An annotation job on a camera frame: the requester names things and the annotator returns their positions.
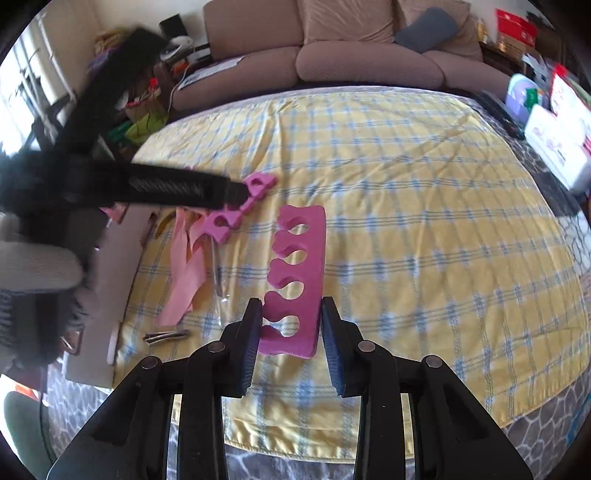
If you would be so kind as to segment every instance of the couch cushion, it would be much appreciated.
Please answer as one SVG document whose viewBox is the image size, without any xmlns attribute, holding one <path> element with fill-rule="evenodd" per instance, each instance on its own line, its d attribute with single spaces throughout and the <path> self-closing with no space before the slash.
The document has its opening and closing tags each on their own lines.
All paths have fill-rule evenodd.
<svg viewBox="0 0 591 480">
<path fill-rule="evenodd" d="M 295 63 L 307 82 L 368 82 L 437 89 L 441 70 L 430 60 L 395 44 L 322 41 L 304 45 Z"/>
<path fill-rule="evenodd" d="M 427 8 L 443 8 L 456 21 L 459 33 L 437 46 L 436 50 L 448 51 L 463 57 L 482 61 L 482 50 L 478 43 L 476 22 L 470 16 L 470 3 L 462 0 L 398 0 L 402 24 L 415 23 Z"/>
<path fill-rule="evenodd" d="M 304 44 L 323 40 L 392 41 L 392 0 L 300 0 Z"/>
<path fill-rule="evenodd" d="M 467 59 L 482 61 L 482 49 L 478 43 L 476 20 L 469 17 L 459 33 L 438 45 L 437 50 L 448 51 Z"/>
<path fill-rule="evenodd" d="M 443 72 L 448 88 L 478 93 L 488 90 L 504 100 L 511 77 L 476 60 L 466 59 L 446 51 L 428 51 L 424 57 L 435 62 Z"/>
<path fill-rule="evenodd" d="M 304 41 L 297 0 L 213 0 L 203 18 L 216 61 Z"/>
<path fill-rule="evenodd" d="M 443 8 L 462 28 L 470 15 L 470 4 L 462 0 L 398 0 L 406 25 L 415 23 L 427 8 Z"/>
<path fill-rule="evenodd" d="M 234 68 L 174 92 L 175 110 L 205 110 L 251 96 L 294 87 L 299 47 L 273 48 L 246 55 Z"/>
</svg>

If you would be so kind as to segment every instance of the cardboard box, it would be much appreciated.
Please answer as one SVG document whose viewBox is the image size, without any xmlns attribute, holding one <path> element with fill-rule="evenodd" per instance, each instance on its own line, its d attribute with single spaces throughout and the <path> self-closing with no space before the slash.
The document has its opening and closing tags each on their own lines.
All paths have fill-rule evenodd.
<svg viewBox="0 0 591 480">
<path fill-rule="evenodd" d="M 500 9 L 496 10 L 496 17 L 499 34 L 508 35 L 532 48 L 535 47 L 538 28 L 534 24 Z"/>
<path fill-rule="evenodd" d="M 524 53 L 528 53 L 536 59 L 540 58 L 540 54 L 533 47 L 504 33 L 499 32 L 496 39 L 496 46 L 520 65 L 523 63 Z"/>
<path fill-rule="evenodd" d="M 166 108 L 160 103 L 160 91 L 141 102 L 138 106 L 125 108 L 125 114 L 133 123 L 139 122 L 149 113 L 163 116 L 167 114 Z"/>
</svg>

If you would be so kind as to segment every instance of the gray fabric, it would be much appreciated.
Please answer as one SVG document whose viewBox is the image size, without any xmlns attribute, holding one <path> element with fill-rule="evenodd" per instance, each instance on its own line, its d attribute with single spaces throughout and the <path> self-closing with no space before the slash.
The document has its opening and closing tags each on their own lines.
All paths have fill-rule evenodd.
<svg viewBox="0 0 591 480">
<path fill-rule="evenodd" d="M 398 32 L 394 41 L 417 53 L 425 53 L 454 37 L 459 31 L 449 13 L 443 8 L 431 7 L 415 23 Z"/>
</svg>

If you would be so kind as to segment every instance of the wall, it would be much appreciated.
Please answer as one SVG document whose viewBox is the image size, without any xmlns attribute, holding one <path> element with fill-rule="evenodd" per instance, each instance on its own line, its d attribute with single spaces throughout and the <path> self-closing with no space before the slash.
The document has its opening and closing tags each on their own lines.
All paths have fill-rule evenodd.
<svg viewBox="0 0 591 480">
<path fill-rule="evenodd" d="M 90 0 L 53 0 L 44 10 L 43 23 L 64 77 L 70 87 L 79 93 L 86 83 L 88 64 L 94 57 L 94 39 L 99 24 Z M 45 48 L 39 24 L 34 20 L 23 35 L 28 54 L 36 49 L 31 64 L 42 73 L 50 102 L 66 93 Z"/>
<path fill-rule="evenodd" d="M 496 40 L 496 9 L 500 8 L 512 14 L 526 18 L 527 12 L 540 15 L 539 10 L 528 0 L 468 0 L 472 4 L 472 14 L 481 17 L 493 40 Z"/>
<path fill-rule="evenodd" d="M 190 37 L 205 43 L 202 9 L 209 0 L 90 0 L 102 29 L 144 25 L 160 31 L 158 24 L 180 14 Z"/>
</svg>

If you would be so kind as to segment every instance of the white box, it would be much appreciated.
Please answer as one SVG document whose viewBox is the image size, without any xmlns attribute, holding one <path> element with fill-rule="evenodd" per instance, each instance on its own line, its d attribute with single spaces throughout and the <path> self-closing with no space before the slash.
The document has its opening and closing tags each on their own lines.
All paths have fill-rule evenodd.
<svg viewBox="0 0 591 480">
<path fill-rule="evenodd" d="M 551 112 L 534 105 L 525 138 L 568 190 L 583 193 L 589 188 L 591 157 Z"/>
</svg>

